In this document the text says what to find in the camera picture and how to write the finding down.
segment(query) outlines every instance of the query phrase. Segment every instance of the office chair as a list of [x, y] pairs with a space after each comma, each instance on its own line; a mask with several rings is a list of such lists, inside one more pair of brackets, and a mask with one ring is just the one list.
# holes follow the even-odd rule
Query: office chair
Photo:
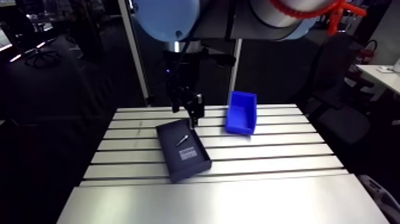
[[[356, 53], [351, 49], [352, 43], [349, 35], [339, 33], [322, 44], [298, 100], [299, 108], [311, 123], [332, 133], [345, 145], [357, 143], [370, 129], [368, 118], [342, 100], [346, 98], [341, 95], [346, 71]], [[355, 91], [368, 85], [358, 82]]]
[[57, 51], [44, 51], [41, 47], [49, 45], [55, 39], [43, 40], [42, 32], [35, 32], [30, 20], [17, 7], [7, 7], [1, 11], [2, 19], [21, 51], [20, 54], [27, 66], [37, 69], [49, 67], [58, 62], [60, 56]]

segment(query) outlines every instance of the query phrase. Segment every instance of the red hose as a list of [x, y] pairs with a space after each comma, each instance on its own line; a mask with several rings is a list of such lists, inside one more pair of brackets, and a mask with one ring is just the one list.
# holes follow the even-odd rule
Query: red hose
[[313, 12], [302, 12], [302, 11], [297, 11], [292, 8], [289, 8], [287, 5], [285, 5], [281, 0], [269, 0], [271, 4], [279, 10], [281, 13], [286, 14], [290, 17], [293, 18], [298, 18], [298, 19], [305, 19], [305, 18], [314, 18], [320, 15], [323, 15], [327, 12], [330, 13], [330, 21], [329, 21], [329, 29], [328, 29], [328, 34], [334, 35], [338, 31], [338, 24], [340, 22], [340, 19], [342, 18], [343, 15], [343, 10], [350, 10], [353, 13], [360, 15], [360, 16], [365, 16], [367, 15], [367, 12], [363, 10], [362, 8], [358, 8], [354, 5], [351, 5], [347, 3], [345, 0], [335, 0], [331, 4], [327, 5], [326, 7], [313, 11]]

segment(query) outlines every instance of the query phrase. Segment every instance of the blue plastic bin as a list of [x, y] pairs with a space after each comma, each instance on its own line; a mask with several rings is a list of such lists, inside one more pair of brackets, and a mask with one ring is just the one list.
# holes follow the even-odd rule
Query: blue plastic bin
[[257, 122], [257, 95], [232, 91], [225, 130], [228, 133], [252, 135]]

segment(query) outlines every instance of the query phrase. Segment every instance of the black box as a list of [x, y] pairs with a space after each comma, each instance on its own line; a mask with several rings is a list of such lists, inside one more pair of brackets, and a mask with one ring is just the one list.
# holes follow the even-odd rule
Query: black box
[[[156, 128], [172, 183], [211, 168], [210, 157], [196, 131], [190, 129], [189, 119], [159, 125]], [[188, 138], [177, 146], [186, 135]]]

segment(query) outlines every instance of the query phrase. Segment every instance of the label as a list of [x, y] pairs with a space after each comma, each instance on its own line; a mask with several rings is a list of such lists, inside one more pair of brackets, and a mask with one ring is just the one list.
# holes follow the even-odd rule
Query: label
[[197, 156], [195, 147], [185, 148], [184, 150], [179, 151], [180, 159], [187, 160], [189, 158]]

